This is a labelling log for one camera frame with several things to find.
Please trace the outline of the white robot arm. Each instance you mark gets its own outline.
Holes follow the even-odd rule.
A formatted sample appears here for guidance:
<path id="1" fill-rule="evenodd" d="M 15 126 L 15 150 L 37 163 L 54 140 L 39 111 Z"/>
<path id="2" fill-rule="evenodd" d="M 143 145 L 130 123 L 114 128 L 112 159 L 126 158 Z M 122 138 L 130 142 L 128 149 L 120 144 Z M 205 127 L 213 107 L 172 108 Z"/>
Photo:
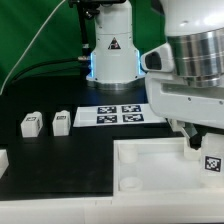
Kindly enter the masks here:
<path id="1" fill-rule="evenodd" d="M 152 0 L 165 17 L 162 45 L 140 54 L 130 0 L 68 0 L 80 28 L 95 21 L 96 47 L 82 38 L 87 84 L 104 90 L 146 87 L 150 109 L 198 149 L 195 126 L 224 129 L 224 0 Z"/>

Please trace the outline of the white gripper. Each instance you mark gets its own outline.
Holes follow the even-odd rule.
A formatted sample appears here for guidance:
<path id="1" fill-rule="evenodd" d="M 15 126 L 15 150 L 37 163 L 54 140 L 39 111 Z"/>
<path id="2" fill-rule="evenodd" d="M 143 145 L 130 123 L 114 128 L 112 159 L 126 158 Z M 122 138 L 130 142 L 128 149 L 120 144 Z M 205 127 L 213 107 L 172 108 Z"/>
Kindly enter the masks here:
<path id="1" fill-rule="evenodd" d="M 159 117 L 184 122 L 181 133 L 192 149 L 199 149 L 202 136 L 193 124 L 224 129 L 224 77 L 218 86 L 189 86 L 178 77 L 168 43 L 141 56 L 147 72 L 145 88 L 151 110 Z"/>

